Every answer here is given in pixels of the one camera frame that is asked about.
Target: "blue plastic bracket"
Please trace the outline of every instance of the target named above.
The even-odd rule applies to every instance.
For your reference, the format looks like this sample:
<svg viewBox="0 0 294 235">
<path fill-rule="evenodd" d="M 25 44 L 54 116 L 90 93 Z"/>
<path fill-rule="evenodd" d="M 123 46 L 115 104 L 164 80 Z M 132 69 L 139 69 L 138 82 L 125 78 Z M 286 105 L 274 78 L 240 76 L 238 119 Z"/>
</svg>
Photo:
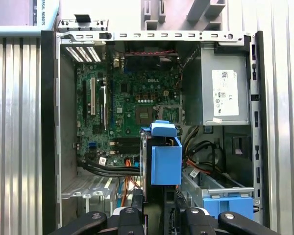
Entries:
<svg viewBox="0 0 294 235">
<path fill-rule="evenodd" d="M 182 145 L 174 124 L 168 121 L 156 121 L 150 128 L 154 137 L 173 138 L 172 146 L 152 146 L 151 149 L 151 184 L 180 185 L 182 182 Z"/>
<path fill-rule="evenodd" d="M 152 136 L 162 137 L 176 137 L 177 130 L 174 124 L 170 124 L 169 121 L 157 120 L 150 125 Z"/>
</svg>

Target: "pcie slot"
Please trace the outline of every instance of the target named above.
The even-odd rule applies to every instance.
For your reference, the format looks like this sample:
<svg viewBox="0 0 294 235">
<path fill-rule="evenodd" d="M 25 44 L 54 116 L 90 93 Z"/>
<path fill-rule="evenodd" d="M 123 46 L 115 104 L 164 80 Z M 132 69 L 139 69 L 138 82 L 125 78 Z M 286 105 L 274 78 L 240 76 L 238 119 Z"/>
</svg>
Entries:
<svg viewBox="0 0 294 235">
<path fill-rule="evenodd" d="M 82 82 L 82 89 L 83 89 L 83 118 L 85 124 L 87 123 L 87 113 L 88 113 L 88 102 L 87 102 L 87 83 L 85 80 Z"/>
<path fill-rule="evenodd" d="M 141 139 L 138 137 L 114 138 L 113 142 L 116 144 L 140 144 Z"/>
<path fill-rule="evenodd" d="M 90 114 L 96 115 L 96 79 L 90 79 Z"/>
<path fill-rule="evenodd" d="M 107 130 L 107 96 L 106 86 L 101 87 L 99 92 L 99 108 L 100 108 L 100 128 Z"/>
<path fill-rule="evenodd" d="M 126 146 L 126 147 L 118 147 L 114 149 L 119 154 L 137 154 L 140 151 L 139 146 Z"/>
</svg>

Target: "white label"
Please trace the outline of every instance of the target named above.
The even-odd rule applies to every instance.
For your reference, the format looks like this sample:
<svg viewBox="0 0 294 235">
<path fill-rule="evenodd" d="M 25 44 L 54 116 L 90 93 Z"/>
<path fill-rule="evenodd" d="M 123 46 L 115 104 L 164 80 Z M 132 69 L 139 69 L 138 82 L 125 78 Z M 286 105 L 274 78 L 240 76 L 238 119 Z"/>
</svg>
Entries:
<svg viewBox="0 0 294 235">
<path fill-rule="evenodd" d="M 199 174 L 199 172 L 200 170 L 198 170 L 197 168 L 194 168 L 194 170 L 190 173 L 190 176 L 195 178 Z"/>
<path fill-rule="evenodd" d="M 106 158 L 100 157 L 99 158 L 99 165 L 106 165 L 106 161 L 107 161 Z"/>
<path fill-rule="evenodd" d="M 233 70 L 212 70 L 214 116 L 239 115 L 237 74 Z"/>
<path fill-rule="evenodd" d="M 215 123 L 219 123 L 219 124 L 221 124 L 221 123 L 222 123 L 222 119 L 221 119 L 221 118 L 216 118 L 216 117 L 214 117 L 214 118 L 212 119 L 212 122 L 215 122 Z"/>
<path fill-rule="evenodd" d="M 117 114 L 121 114 L 123 112 L 123 108 L 117 108 Z"/>
</svg>

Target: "circuit board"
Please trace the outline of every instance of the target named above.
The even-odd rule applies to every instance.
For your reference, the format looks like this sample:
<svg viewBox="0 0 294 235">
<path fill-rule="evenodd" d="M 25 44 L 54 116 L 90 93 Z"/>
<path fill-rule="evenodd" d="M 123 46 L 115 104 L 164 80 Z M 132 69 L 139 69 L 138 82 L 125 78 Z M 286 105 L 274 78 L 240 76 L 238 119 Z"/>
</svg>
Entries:
<svg viewBox="0 0 294 235">
<path fill-rule="evenodd" d="M 77 154 L 105 165 L 139 155 L 140 130 L 157 119 L 182 123 L 178 67 L 124 72 L 106 63 L 76 65 Z"/>
</svg>

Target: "blue latch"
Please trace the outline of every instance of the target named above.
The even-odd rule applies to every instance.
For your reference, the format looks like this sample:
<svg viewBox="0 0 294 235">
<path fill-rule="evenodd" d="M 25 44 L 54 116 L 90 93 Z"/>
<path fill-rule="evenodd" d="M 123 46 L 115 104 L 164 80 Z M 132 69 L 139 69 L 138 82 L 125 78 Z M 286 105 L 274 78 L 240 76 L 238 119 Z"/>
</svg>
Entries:
<svg viewBox="0 0 294 235">
<path fill-rule="evenodd" d="M 163 137 L 176 137 L 177 130 L 174 124 L 170 124 L 169 121 L 160 121 L 150 125 L 152 136 L 163 136 Z"/>
<path fill-rule="evenodd" d="M 156 121 L 149 131 L 154 137 L 166 137 L 170 146 L 152 146 L 151 184 L 180 185 L 182 183 L 182 145 L 174 124 Z"/>
<path fill-rule="evenodd" d="M 202 207 L 214 218 L 222 212 L 236 212 L 248 219 L 254 219 L 254 204 L 251 197 L 204 198 Z"/>
</svg>

